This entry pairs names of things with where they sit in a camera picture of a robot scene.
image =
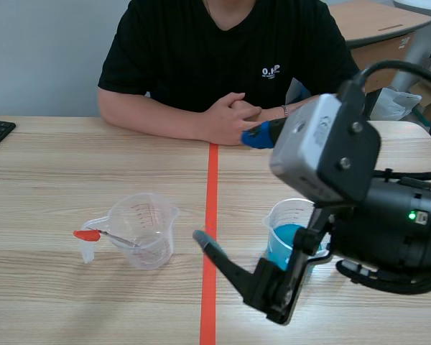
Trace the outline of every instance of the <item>man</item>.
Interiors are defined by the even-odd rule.
[[[132,0],[103,65],[99,106],[116,126],[235,145],[300,105],[283,106],[293,78],[319,95],[357,71],[319,0]]]

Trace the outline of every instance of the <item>plastic bag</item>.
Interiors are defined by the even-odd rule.
[[[397,121],[410,114],[422,97],[382,88],[371,113],[371,120]]]

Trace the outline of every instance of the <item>wooden table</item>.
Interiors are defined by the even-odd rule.
[[[374,124],[384,138],[378,169],[431,170],[431,138],[425,130],[407,122]],[[220,150],[218,243],[235,262],[253,269],[268,237],[262,218],[277,202],[300,195],[272,177],[269,152]],[[315,268],[287,327],[249,310],[222,275],[217,303],[218,344],[431,345],[431,293],[379,293],[352,284],[334,264]]]
[[[329,6],[349,47],[368,45],[414,32],[431,17],[367,0]]]
[[[0,144],[0,344],[198,344],[208,145],[148,137],[100,119],[0,117],[15,132]],[[431,138],[408,123],[378,123],[378,168],[431,170]],[[268,151],[219,152],[218,240],[253,267],[261,218],[297,194],[268,170]],[[83,264],[72,231],[118,199],[155,191],[180,208],[175,255],[138,271],[103,241]],[[431,344],[431,293],[400,297],[317,267],[288,327],[243,305],[222,277],[217,344]]]
[[[208,145],[100,119],[0,117],[0,344],[197,344]],[[138,271],[103,241],[84,264],[72,232],[124,196],[162,193],[181,213],[175,254]]]

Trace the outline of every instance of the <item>clear plastic measuring cup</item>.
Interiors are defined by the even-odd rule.
[[[109,238],[129,262],[141,270],[153,270],[167,262],[174,252],[172,231],[179,209],[159,194],[141,193],[115,204],[107,217],[83,224],[82,230],[106,231],[131,242],[128,245]],[[94,242],[81,241],[85,262],[94,259]]]
[[[278,202],[264,218],[263,224],[269,229],[265,257],[282,270],[287,269],[295,232],[301,226],[308,225],[312,212],[311,201],[293,198]],[[315,257],[324,255],[325,250],[320,249]],[[308,268],[307,275],[311,274],[313,267]]]

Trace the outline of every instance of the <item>measuring cup with blue liquid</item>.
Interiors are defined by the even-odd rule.
[[[287,269],[292,253],[295,233],[300,227],[308,225],[312,212],[313,203],[311,201],[292,198],[277,203],[263,220],[263,224],[269,229],[265,257],[284,271]],[[314,257],[321,257],[325,254],[326,251],[323,250],[323,244],[321,244]],[[308,267],[307,277],[310,276],[313,267]]]

